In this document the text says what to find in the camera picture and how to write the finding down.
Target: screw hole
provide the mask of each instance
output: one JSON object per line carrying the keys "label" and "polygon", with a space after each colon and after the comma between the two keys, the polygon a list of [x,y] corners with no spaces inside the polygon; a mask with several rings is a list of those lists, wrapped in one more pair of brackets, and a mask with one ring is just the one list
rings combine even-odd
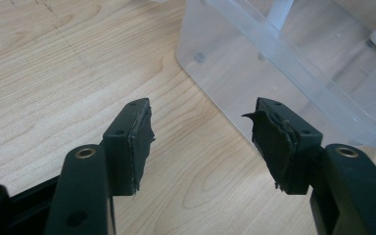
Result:
{"label": "screw hole", "polygon": [[75,157],[78,159],[87,159],[96,153],[94,149],[81,149],[75,152]]}
{"label": "screw hole", "polygon": [[358,153],[355,152],[354,150],[349,149],[349,148],[340,147],[340,148],[337,148],[336,150],[340,155],[345,156],[347,158],[358,157]]}
{"label": "screw hole", "polygon": [[78,227],[87,219],[85,211],[76,211],[67,218],[66,225],[69,227]]}

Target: wood grain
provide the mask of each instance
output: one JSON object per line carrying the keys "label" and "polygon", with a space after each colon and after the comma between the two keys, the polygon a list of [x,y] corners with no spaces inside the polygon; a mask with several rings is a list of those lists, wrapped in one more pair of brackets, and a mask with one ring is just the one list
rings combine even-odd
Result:
{"label": "wood grain", "polygon": [[149,97],[157,140],[141,191],[115,198],[117,234],[314,234],[308,196],[274,188],[176,62],[183,11],[182,0],[0,0],[0,184],[14,195],[59,174],[70,149]]}

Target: clear plastic container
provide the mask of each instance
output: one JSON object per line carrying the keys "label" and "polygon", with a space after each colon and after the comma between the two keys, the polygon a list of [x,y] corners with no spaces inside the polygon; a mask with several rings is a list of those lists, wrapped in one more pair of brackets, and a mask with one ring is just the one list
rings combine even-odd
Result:
{"label": "clear plastic container", "polygon": [[187,0],[179,64],[246,135],[257,97],[376,147],[376,0]]}

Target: light wood surface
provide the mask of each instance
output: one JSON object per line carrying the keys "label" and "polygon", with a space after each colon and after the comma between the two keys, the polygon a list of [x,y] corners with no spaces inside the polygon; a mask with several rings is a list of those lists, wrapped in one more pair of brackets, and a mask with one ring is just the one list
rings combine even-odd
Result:
{"label": "light wood surface", "polygon": [[69,150],[149,97],[157,140],[141,191],[115,198],[117,234],[314,234],[309,196],[274,188],[176,62],[183,11],[183,0],[1,0],[0,184],[14,195],[59,174]]}

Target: brass grommet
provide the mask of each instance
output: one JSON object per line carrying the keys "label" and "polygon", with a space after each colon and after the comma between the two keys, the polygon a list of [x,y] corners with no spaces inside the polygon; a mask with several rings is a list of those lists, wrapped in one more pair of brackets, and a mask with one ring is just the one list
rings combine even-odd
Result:
{"label": "brass grommet", "polygon": [[87,159],[93,156],[94,154],[96,154],[96,150],[94,149],[80,149],[77,152],[75,152],[75,157],[78,159]]}
{"label": "brass grommet", "polygon": [[336,151],[337,151],[340,155],[345,156],[345,157],[347,157],[347,158],[356,158],[356,157],[359,156],[359,154],[358,154],[356,151],[354,151],[354,150],[352,150],[352,149],[349,149],[349,148],[346,148],[346,147],[338,147],[338,148],[336,149]]}

